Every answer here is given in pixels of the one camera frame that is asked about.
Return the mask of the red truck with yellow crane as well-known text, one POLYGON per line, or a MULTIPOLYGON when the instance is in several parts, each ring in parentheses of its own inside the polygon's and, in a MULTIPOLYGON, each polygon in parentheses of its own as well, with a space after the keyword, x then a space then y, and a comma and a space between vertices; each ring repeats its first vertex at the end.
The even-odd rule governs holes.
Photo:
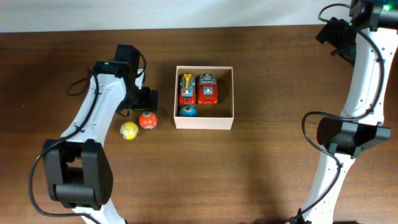
POLYGON ((178 104, 195 106, 197 103, 196 80, 190 73, 184 73, 180 77, 180 91, 178 94, 178 104))

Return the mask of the yellow toy ball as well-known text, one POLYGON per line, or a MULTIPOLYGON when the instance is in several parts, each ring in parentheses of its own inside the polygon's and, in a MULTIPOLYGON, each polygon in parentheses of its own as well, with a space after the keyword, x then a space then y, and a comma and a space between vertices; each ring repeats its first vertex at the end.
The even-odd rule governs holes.
POLYGON ((120 134, 124 139, 135 139, 139 132, 138 126, 133 122, 125 122, 120 127, 120 134))

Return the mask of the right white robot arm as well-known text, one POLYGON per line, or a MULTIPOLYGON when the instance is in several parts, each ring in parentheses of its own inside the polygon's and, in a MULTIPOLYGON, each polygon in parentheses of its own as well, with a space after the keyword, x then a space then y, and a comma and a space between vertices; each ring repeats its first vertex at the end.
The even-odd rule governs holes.
POLYGON ((316 39, 334 46, 354 66, 348 98, 339 115, 315 111, 322 117, 317 140, 320 162, 307 201, 289 223, 333 223, 333 212, 344 179, 359 155, 386 142, 384 96, 397 50, 397 1, 352 1, 349 22, 332 17, 316 39))

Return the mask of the blue toy ball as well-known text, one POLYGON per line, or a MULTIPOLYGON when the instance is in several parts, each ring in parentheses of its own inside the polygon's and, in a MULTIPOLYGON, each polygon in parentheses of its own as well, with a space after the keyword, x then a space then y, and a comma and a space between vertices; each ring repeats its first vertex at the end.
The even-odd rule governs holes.
POLYGON ((182 117, 196 117, 198 115, 197 110, 194 106, 192 105, 183 105, 179 112, 178 112, 179 116, 182 117))

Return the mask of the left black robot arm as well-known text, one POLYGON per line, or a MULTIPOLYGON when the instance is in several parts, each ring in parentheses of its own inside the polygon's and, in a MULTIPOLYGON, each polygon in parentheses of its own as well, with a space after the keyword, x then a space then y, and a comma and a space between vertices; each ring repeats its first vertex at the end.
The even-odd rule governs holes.
POLYGON ((86 223, 125 223, 111 200, 113 173, 104 152, 116 113, 156 111, 158 92, 144 86, 145 58, 132 45, 119 44, 112 60, 89 69, 86 97, 59 139, 44 142, 34 164, 44 163, 49 197, 86 223))

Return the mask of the red toy fire truck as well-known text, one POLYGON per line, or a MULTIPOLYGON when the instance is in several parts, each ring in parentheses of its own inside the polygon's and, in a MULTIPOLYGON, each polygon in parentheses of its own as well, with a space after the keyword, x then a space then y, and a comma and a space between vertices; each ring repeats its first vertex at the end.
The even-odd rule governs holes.
POLYGON ((218 104, 218 85, 215 75, 206 73, 198 79, 198 100, 199 105, 218 104))

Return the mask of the orange-red toy ball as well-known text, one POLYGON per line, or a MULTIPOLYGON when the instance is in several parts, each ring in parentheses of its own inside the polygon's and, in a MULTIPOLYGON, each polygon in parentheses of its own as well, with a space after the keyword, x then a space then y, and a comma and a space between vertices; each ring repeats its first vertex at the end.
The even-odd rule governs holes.
POLYGON ((139 118, 139 124, 143 129, 154 129, 158 124, 158 118, 153 112, 143 112, 139 118))

